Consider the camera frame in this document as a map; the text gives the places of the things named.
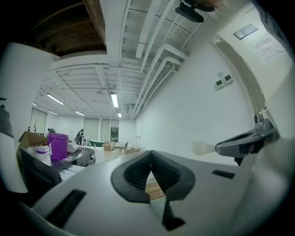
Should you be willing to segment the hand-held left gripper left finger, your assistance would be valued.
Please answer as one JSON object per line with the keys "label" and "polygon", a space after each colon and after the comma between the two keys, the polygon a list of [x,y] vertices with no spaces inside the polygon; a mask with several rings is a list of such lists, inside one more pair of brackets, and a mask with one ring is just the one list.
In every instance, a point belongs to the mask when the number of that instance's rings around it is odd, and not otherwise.
{"label": "hand-held left gripper left finger", "polygon": [[111,174],[111,183],[125,200],[134,203],[149,203],[146,183],[151,172],[150,151],[117,166]]}

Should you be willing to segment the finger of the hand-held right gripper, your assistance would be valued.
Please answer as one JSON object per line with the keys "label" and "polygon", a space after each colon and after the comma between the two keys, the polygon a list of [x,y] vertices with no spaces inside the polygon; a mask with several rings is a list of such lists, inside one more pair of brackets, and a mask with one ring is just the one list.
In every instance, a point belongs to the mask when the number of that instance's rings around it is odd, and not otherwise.
{"label": "finger of the hand-held right gripper", "polygon": [[236,146],[238,147],[240,145],[245,146],[246,148],[262,147],[264,146],[264,142],[268,139],[272,139],[276,132],[277,130],[275,128],[271,128],[270,130],[249,130],[247,132],[219,142],[216,145],[216,148]]}
{"label": "finger of the hand-held right gripper", "polygon": [[233,142],[219,143],[216,145],[216,152],[222,156],[233,157],[240,166],[245,156],[258,153],[263,145],[264,142],[262,140],[241,144],[234,144]]}

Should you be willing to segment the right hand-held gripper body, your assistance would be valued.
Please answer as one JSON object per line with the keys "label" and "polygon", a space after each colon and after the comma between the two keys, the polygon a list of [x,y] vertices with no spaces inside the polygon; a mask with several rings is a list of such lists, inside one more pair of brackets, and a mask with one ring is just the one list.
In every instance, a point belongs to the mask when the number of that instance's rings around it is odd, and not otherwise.
{"label": "right hand-held gripper body", "polygon": [[273,140],[280,138],[276,124],[266,106],[254,115],[254,129],[263,138],[271,138]]}

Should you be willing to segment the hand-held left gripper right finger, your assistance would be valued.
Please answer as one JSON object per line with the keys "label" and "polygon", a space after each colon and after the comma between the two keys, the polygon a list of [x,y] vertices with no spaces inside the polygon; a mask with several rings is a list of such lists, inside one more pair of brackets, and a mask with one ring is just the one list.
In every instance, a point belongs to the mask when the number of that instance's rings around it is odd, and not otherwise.
{"label": "hand-held left gripper right finger", "polygon": [[162,224],[168,231],[174,230],[185,221],[174,215],[170,202],[186,198],[195,185],[195,175],[189,168],[156,151],[151,152],[151,172],[165,194]]}

